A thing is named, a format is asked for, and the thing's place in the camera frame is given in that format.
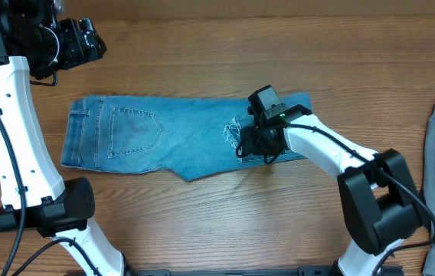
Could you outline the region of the light blue denim jeans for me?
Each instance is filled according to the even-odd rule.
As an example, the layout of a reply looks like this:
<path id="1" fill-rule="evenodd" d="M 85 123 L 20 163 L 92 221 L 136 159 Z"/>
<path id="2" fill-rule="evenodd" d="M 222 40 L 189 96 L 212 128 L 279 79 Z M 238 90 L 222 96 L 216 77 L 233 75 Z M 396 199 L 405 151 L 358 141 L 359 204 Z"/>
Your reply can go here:
<path id="1" fill-rule="evenodd" d="M 105 173 L 171 170 L 185 181 L 264 164 L 236 156 L 253 125 L 245 98 L 92 95 L 68 113 L 61 163 Z"/>

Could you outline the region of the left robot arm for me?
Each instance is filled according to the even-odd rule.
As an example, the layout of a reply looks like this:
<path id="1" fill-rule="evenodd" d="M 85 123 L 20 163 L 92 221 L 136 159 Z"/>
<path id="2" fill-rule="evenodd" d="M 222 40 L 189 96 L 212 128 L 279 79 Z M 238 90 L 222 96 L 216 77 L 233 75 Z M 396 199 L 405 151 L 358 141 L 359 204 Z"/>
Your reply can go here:
<path id="1" fill-rule="evenodd" d="M 90 19 L 58 20 L 61 10 L 59 1 L 0 1 L 0 232 L 34 229 L 87 275 L 130 275 L 96 223 L 90 182 L 62 178 L 34 108 L 32 86 L 106 52 Z"/>

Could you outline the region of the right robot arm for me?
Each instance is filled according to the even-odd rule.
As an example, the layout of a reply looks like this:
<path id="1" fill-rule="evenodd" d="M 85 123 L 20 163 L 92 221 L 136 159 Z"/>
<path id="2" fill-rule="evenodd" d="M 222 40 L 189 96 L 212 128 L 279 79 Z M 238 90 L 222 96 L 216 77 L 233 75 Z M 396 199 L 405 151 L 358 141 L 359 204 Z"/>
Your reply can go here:
<path id="1" fill-rule="evenodd" d="M 302 266 L 300 275 L 402 275 L 386 260 L 409 246 L 419 227 L 432 230 L 435 216 L 421 199 L 404 157 L 359 146 L 325 126 L 302 105 L 288 107 L 267 85 L 252 93 L 247 111 L 253 126 L 240 130 L 239 158 L 274 162 L 285 150 L 298 153 L 336 179 L 345 225 L 352 241 L 332 265 Z"/>

